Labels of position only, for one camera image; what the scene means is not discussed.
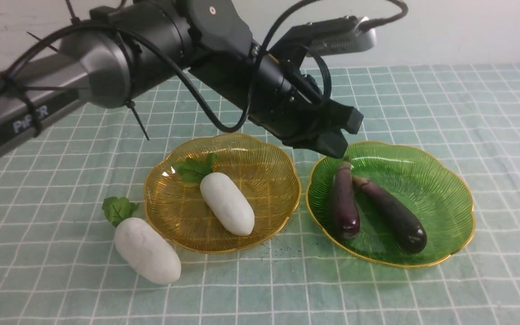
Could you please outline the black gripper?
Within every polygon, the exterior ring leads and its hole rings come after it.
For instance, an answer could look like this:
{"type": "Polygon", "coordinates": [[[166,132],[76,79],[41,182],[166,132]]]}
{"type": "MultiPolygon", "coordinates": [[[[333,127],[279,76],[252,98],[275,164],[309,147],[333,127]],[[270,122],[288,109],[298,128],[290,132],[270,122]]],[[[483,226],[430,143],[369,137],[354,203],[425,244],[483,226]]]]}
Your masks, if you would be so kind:
{"type": "Polygon", "coordinates": [[[348,147],[343,131],[356,134],[364,116],[330,98],[330,71],[320,55],[305,45],[289,44],[269,51],[254,73],[257,60],[251,53],[241,56],[195,46],[190,73],[243,114],[229,127],[202,104],[211,123],[222,132],[235,132],[248,120],[285,146],[312,147],[324,156],[343,158],[348,147]]]}

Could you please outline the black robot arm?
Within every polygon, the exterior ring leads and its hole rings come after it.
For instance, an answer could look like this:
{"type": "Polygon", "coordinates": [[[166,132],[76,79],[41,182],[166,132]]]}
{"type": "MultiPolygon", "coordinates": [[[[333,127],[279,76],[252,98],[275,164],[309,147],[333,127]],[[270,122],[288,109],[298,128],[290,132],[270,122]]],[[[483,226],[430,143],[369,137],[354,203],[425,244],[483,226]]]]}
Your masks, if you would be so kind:
{"type": "Polygon", "coordinates": [[[133,107],[134,99],[177,76],[222,132],[244,122],[283,145],[340,158],[363,114],[331,99],[300,71],[305,57],[374,46],[367,19],[345,16],[292,27],[272,47],[253,38],[231,0],[136,0],[97,7],[0,71],[0,157],[84,106],[133,107]]]}

